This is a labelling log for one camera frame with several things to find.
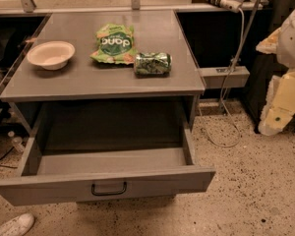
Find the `yellow foam padded gripper finger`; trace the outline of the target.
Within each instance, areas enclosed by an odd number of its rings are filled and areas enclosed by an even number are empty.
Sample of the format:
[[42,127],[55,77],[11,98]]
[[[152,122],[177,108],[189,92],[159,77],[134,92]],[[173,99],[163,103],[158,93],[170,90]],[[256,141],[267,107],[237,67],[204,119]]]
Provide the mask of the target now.
[[273,136],[282,132],[295,115],[295,69],[271,78],[265,100],[258,130]]

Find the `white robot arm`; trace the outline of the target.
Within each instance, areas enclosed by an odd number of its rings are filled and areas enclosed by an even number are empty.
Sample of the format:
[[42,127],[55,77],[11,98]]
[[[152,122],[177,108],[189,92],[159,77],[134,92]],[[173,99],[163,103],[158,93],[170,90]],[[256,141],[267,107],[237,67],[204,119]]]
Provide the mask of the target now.
[[275,54],[277,62],[288,69],[281,78],[273,76],[270,80],[258,126],[261,134],[272,136],[280,133],[295,115],[295,9],[256,50]]

